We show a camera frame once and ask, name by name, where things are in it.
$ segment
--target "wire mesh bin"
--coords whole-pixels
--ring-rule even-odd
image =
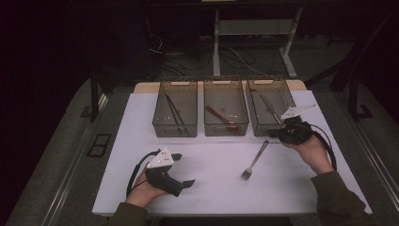
[[[281,128],[281,115],[290,106],[295,106],[285,80],[265,80],[264,76],[249,76],[246,96],[255,137],[269,137],[268,130]]]
[[[196,137],[198,123],[197,77],[161,81],[152,125],[158,137]]]
[[[205,136],[244,136],[249,118],[239,75],[205,76],[203,81]]]

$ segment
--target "dark background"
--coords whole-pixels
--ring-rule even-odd
[[[151,81],[157,68],[148,51],[151,34],[143,23],[144,13],[81,10],[66,0],[0,4],[0,224],[5,224],[72,96],[90,75],[96,73],[103,91],[112,92],[116,86]],[[356,37],[376,10],[305,8],[297,35]],[[247,16],[244,10],[224,13],[232,18]],[[150,24],[152,32],[167,37],[166,43],[180,43],[195,54],[195,46],[184,46],[181,40],[212,35],[213,17],[209,10],[173,14],[159,10],[150,17]],[[396,11],[357,70],[397,121],[398,22]]]

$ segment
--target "black cable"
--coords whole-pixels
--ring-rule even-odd
[[[332,168],[334,168],[334,170],[337,171],[337,160],[336,160],[335,154],[334,154],[334,152],[332,150],[331,141],[329,140],[329,137],[328,137],[327,133],[322,128],[320,128],[319,126],[313,125],[313,124],[309,124],[309,126],[316,127],[321,132],[323,132],[323,134],[326,136],[326,138],[328,140],[328,143],[326,142],[326,140],[319,133],[317,133],[316,131],[313,131],[312,129],[310,129],[310,128],[306,127],[306,126],[304,126],[303,124],[295,123],[294,126],[301,127],[301,128],[306,129],[308,131],[311,131],[311,133],[314,134],[322,142],[324,148],[326,149],[326,151],[327,151],[327,153],[329,155],[329,159],[331,161]]]
[[[138,186],[141,186],[141,185],[144,184],[145,182],[147,182],[147,180],[144,180],[144,181],[138,183],[137,185],[135,185],[134,187],[132,187],[132,190],[135,189],[135,188],[138,187]]]
[[[130,177],[129,183],[128,183],[127,188],[126,188],[126,197],[128,197],[129,194],[130,194],[130,192],[131,192],[135,187],[138,186],[138,185],[137,185],[137,186],[134,186],[133,188],[131,188],[132,185],[133,185],[133,182],[135,181],[135,178],[136,178],[136,176],[137,176],[138,170],[140,170],[140,166],[141,166],[141,164],[144,162],[144,160],[146,160],[146,159],[147,159],[148,157],[150,157],[151,155],[157,155],[157,154],[159,154],[160,152],[161,152],[161,150],[158,149],[158,151],[156,151],[156,152],[147,153],[147,154],[140,160],[140,162],[135,166],[135,170],[133,170],[132,176]]]

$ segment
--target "floor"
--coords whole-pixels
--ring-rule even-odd
[[[261,73],[290,79],[279,56],[278,48],[283,43],[284,39],[270,37],[222,40],[222,74],[257,74],[249,68],[251,67]],[[196,56],[182,54],[176,49],[169,50],[167,57],[158,61],[160,69],[157,79],[161,76],[183,74],[198,77],[213,74],[210,60],[211,44],[209,38],[203,37],[200,54]],[[290,57],[298,74],[297,79],[306,81],[339,62],[352,44],[341,42],[327,46],[325,37],[295,40]],[[396,164],[399,159],[399,153],[396,152],[399,145],[399,126],[365,87],[359,89],[359,103],[367,105],[373,117],[359,122],[353,121],[346,110],[347,89],[335,93],[328,87],[333,75],[308,89],[313,91],[374,216],[383,225],[397,225],[399,208],[392,201],[395,198],[390,191],[397,191],[395,182],[399,182],[399,166]],[[89,118],[82,114],[90,106],[89,82],[82,84],[56,129],[8,225],[26,225],[27,222],[30,225],[102,225],[106,222],[106,218],[92,214],[91,208],[112,151],[124,107],[132,91],[131,87],[120,87],[115,88],[112,94],[103,96],[100,115],[96,121],[90,122]],[[110,143],[103,157],[88,157],[86,153],[97,134],[110,134]],[[377,150],[377,155],[369,152],[372,149]],[[382,170],[372,164],[378,158],[384,164]],[[381,179],[384,177],[391,177],[392,182],[385,183]],[[225,218],[203,224],[239,225],[238,222],[242,222],[240,220],[242,219]],[[268,220],[270,219],[252,219],[251,223],[246,221],[246,225],[266,225]],[[285,220],[286,218],[282,219],[280,225],[289,225]],[[320,225],[317,216],[292,216],[290,221],[295,226]]]

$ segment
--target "black wall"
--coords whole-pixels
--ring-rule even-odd
[[[91,72],[106,92],[153,76],[140,20],[66,0],[0,3],[0,225]]]

